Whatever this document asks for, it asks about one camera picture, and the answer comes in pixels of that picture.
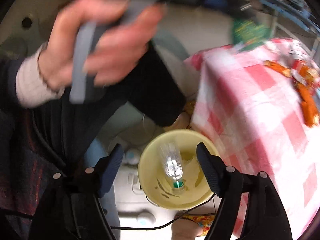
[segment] dark pants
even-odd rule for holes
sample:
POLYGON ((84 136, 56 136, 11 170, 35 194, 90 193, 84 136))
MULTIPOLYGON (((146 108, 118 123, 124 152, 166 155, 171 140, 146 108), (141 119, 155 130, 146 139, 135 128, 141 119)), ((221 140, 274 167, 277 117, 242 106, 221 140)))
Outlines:
POLYGON ((75 170, 101 127, 127 101, 159 126, 173 124, 185 105, 152 44, 123 81, 105 89, 101 100, 84 105, 70 104, 70 89, 66 89, 60 100, 33 111, 37 133, 48 149, 44 157, 66 174, 75 170))

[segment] colorful slipper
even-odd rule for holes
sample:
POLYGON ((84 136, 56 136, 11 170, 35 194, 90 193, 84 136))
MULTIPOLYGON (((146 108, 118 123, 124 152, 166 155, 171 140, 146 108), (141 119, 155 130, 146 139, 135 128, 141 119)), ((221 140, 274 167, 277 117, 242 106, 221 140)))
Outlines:
MULTIPOLYGON (((179 217, 181 214, 176 214, 174 218, 179 217)), ((195 223, 197 223, 199 226, 202 227, 203 232, 199 236, 206 236, 209 232, 209 229, 215 219, 215 215, 207 214, 207 215, 191 215, 191 214, 185 214, 182 219, 191 220, 195 223)))

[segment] tablecloth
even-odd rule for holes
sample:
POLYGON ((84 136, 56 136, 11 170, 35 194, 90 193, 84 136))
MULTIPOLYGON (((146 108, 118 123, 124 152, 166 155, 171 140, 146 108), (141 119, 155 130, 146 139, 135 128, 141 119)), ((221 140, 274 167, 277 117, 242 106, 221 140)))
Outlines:
MULTIPOLYGON (((288 54, 292 40, 272 42, 288 54)), ((263 66, 264 60, 278 59, 266 45, 241 53, 223 46, 187 59, 201 72, 192 126, 214 142, 226 165, 269 174, 298 239, 320 207, 320 128, 304 124, 291 80, 263 66)), ((243 194, 236 236, 247 201, 243 194)))

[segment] ribbed cuff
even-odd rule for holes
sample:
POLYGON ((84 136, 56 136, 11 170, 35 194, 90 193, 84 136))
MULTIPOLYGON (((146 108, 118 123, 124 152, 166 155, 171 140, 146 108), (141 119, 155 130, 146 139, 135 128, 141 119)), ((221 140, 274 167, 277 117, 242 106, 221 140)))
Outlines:
POLYGON ((16 92, 20 104, 25 108, 34 108, 59 99, 64 93, 64 89, 57 93, 49 89, 40 76, 38 58, 45 46, 43 44, 33 56, 26 58, 18 70, 16 92))

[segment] green snack package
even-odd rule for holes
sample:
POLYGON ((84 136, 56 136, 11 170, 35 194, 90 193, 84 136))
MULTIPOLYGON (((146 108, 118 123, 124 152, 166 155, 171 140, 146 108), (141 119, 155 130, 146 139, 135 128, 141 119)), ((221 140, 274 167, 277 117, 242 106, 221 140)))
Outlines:
POLYGON ((240 51, 252 50, 263 45, 270 38, 271 31, 263 24, 256 24, 252 20, 235 19, 232 28, 233 44, 242 44, 240 51))

